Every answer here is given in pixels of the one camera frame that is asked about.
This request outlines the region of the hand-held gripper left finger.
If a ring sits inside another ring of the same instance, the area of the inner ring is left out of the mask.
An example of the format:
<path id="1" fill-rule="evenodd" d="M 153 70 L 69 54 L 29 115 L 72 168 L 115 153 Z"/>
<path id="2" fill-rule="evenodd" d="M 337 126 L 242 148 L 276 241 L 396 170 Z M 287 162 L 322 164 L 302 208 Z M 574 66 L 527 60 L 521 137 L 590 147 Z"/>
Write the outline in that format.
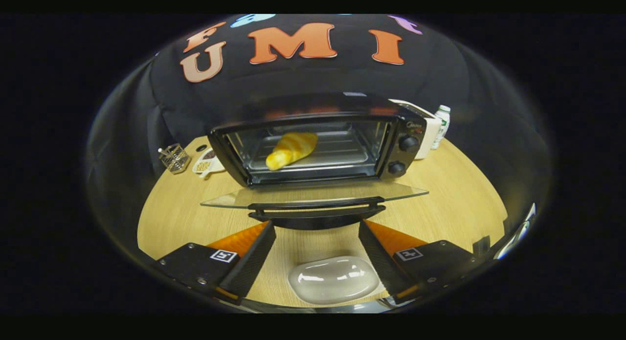
<path id="1" fill-rule="evenodd" d="M 240 304 L 248 295 L 276 238 L 271 222 L 208 246 L 187 243 L 152 264 L 166 277 L 206 297 Z"/>

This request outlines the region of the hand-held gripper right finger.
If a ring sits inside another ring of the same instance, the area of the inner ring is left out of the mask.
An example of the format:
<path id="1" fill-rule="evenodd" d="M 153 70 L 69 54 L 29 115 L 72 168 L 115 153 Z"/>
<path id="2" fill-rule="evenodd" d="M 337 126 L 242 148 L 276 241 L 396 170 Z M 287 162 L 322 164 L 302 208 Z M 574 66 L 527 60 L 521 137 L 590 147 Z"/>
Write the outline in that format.
<path id="1" fill-rule="evenodd" d="M 450 241 L 427 243 L 369 220 L 360 222 L 358 238 L 396 304 L 450 290 L 467 280 L 480 261 Z"/>

